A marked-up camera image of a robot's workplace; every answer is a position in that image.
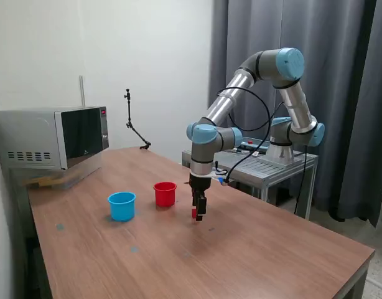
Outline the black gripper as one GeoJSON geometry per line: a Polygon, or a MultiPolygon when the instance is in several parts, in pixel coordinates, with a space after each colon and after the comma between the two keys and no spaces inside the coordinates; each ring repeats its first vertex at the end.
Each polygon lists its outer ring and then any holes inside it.
{"type": "Polygon", "coordinates": [[[199,197],[199,191],[206,191],[211,186],[211,177],[198,177],[191,174],[189,176],[189,185],[192,188],[192,205],[196,207],[196,221],[202,221],[206,214],[207,198],[199,197]]]}

